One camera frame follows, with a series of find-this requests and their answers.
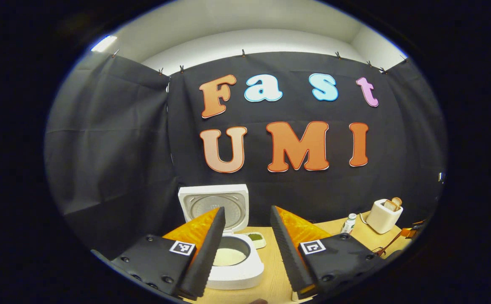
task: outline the small bottle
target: small bottle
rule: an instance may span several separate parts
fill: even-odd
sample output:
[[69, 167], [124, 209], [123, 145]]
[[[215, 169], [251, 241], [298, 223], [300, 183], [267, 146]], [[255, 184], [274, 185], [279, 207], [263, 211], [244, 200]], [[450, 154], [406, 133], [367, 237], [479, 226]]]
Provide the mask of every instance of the small bottle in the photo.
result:
[[341, 228], [341, 233], [351, 234], [352, 229], [354, 229], [355, 223], [356, 223], [356, 214], [354, 213], [349, 214], [347, 220], [345, 221], [343, 227]]

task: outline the orange object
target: orange object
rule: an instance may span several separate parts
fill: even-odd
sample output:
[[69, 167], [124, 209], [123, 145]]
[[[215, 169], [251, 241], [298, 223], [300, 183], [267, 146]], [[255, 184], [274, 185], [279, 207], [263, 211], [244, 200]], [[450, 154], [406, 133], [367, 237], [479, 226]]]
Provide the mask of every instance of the orange object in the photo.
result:
[[195, 246], [197, 247], [197, 251], [195, 252], [195, 255], [193, 255], [193, 259], [191, 260], [191, 263], [193, 263], [193, 261], [195, 261], [195, 258], [197, 257], [197, 254], [201, 250], [202, 244], [206, 238], [206, 234], [210, 230], [213, 219], [217, 214], [217, 210], [219, 210], [219, 208], [212, 209], [204, 213], [203, 215], [192, 219], [191, 221], [174, 229], [166, 235], [163, 235], [163, 238], [173, 241], [181, 241], [195, 244]]
[[290, 239], [296, 251], [298, 251], [298, 246], [302, 242], [309, 242], [324, 239], [325, 237], [331, 237], [332, 235], [328, 232], [320, 229], [319, 227], [309, 223], [307, 220], [292, 214], [280, 207], [276, 206], [280, 218], [289, 233]]

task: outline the wooden table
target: wooden table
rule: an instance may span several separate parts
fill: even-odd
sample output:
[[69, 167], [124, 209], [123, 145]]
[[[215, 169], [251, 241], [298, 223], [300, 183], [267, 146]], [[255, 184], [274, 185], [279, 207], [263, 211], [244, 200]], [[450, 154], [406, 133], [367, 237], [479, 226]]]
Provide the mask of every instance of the wooden table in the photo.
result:
[[[367, 220], [368, 215], [369, 212], [362, 213], [364, 220]], [[343, 223], [345, 223], [345, 220], [346, 218], [317, 223], [315, 225], [321, 227], [331, 235], [335, 235], [341, 232], [341, 227], [343, 226]], [[362, 220], [358, 215], [355, 227], [352, 231], [352, 236], [370, 250], [374, 250], [375, 248], [388, 245], [400, 231], [401, 229], [399, 227], [394, 227], [387, 233], [378, 234], [371, 227], [362, 223]], [[243, 231], [239, 231], [238, 233], [247, 232], [260, 232], [266, 239], [266, 246], [257, 250], [261, 261], [264, 263], [264, 273], [261, 284], [254, 288], [241, 290], [217, 290], [206, 288], [204, 296], [198, 298], [197, 301], [186, 301], [197, 304], [249, 304], [259, 298], [267, 300], [269, 304], [297, 304], [309, 301], [311, 298], [303, 299], [298, 302], [291, 300], [292, 288], [290, 287], [290, 282], [286, 276], [283, 260], [272, 228], [246, 227]], [[383, 256], [383, 258], [389, 256], [395, 250], [402, 250], [409, 243], [410, 239], [399, 237], [388, 247], [386, 255]]]

